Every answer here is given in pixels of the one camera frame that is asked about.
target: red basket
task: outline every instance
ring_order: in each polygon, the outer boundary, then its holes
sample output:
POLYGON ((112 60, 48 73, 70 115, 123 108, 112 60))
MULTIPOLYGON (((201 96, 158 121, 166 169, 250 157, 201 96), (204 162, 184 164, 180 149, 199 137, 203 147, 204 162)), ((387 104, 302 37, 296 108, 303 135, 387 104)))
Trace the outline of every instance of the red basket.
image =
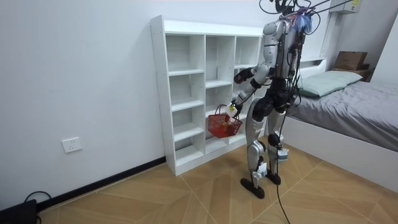
POLYGON ((218 138, 225 138, 234 136, 241 125, 242 121, 236 118, 231 118, 227 114, 221 114, 221 107, 226 105, 219 105, 214 115, 209 115, 208 131, 218 138))

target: wall outlet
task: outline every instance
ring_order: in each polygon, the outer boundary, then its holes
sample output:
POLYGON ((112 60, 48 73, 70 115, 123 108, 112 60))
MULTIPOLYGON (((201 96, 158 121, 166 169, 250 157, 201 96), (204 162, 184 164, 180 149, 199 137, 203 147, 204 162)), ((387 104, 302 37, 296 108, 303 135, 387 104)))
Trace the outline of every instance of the wall outlet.
POLYGON ((80 139, 79 138, 63 140, 62 141, 62 145, 63 145, 63 149, 65 150, 66 153, 83 149, 81 147, 81 143, 80 143, 80 139))

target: white bookshelf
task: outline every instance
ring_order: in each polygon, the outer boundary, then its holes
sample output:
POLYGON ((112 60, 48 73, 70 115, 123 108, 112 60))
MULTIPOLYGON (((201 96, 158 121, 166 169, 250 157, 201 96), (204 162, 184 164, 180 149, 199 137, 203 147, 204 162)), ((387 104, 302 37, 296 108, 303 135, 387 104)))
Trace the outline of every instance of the white bookshelf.
MULTIPOLYGON (((234 75, 257 65, 262 28, 158 16, 151 31, 165 155, 175 175, 245 144, 244 124, 236 136, 218 139, 207 131, 207 122, 218 105, 227 105, 241 90, 234 75)), ((244 105, 244 122, 254 97, 244 105)))

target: light green pillow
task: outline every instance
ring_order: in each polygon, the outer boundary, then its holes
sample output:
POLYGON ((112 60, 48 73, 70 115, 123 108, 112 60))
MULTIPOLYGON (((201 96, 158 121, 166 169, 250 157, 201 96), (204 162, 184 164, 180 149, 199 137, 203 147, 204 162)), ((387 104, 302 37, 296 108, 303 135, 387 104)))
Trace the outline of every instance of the light green pillow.
POLYGON ((339 71, 330 71, 323 73, 324 75, 333 75, 334 77, 338 77, 341 81, 346 82, 347 85, 356 83, 362 79, 361 75, 358 75, 354 72, 339 72, 339 71))
POLYGON ((346 88, 346 80, 334 75, 324 73, 314 75, 302 80, 300 94, 311 98, 320 98, 329 93, 346 88))

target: gray bedsheet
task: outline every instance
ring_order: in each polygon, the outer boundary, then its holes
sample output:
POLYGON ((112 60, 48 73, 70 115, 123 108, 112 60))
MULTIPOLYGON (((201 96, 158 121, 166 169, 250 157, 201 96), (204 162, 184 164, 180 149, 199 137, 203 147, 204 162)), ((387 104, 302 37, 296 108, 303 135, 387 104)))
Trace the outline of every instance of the gray bedsheet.
POLYGON ((398 88, 357 82, 320 99, 302 98, 289 116, 398 152, 398 88))

